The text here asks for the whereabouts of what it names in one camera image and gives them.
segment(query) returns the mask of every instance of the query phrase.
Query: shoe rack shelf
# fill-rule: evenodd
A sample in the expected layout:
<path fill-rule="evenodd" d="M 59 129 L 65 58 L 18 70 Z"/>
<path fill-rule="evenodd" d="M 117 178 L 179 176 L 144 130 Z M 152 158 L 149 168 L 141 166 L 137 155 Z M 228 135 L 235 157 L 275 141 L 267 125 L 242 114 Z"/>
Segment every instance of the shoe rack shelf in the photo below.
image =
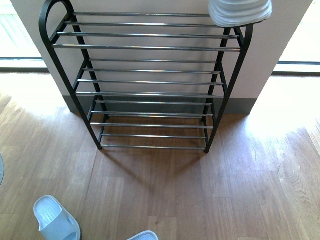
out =
<path fill-rule="evenodd" d="M 67 13 L 48 34 L 49 13 L 57 3 Z M 39 31 L 99 149 L 208 153 L 253 24 L 221 28 L 208 14 L 75 12 L 69 0 L 47 0 Z M 73 52 L 82 59 L 66 64 L 61 55 Z M 228 64 L 225 72 L 226 55 L 234 67 L 230 70 Z M 68 68 L 78 69 L 76 76 L 67 74 Z M 135 145 L 132 139 L 138 138 L 145 145 Z"/>

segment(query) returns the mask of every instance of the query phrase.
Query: slipper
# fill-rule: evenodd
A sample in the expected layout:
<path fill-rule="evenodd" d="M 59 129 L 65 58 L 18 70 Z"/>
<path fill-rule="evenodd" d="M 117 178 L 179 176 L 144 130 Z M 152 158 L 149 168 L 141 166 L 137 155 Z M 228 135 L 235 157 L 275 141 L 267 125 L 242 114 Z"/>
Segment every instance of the slipper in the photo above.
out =
<path fill-rule="evenodd" d="M 159 240 L 153 231 L 143 231 L 128 240 Z"/>
<path fill-rule="evenodd" d="M 2 156 L 0 154 L 0 185 L 2 184 L 2 180 L 4 179 L 5 174 L 5 166 L 4 161 L 2 160 Z"/>
<path fill-rule="evenodd" d="M 33 207 L 39 232 L 46 240 L 80 240 L 76 219 L 53 196 L 39 198 Z"/>

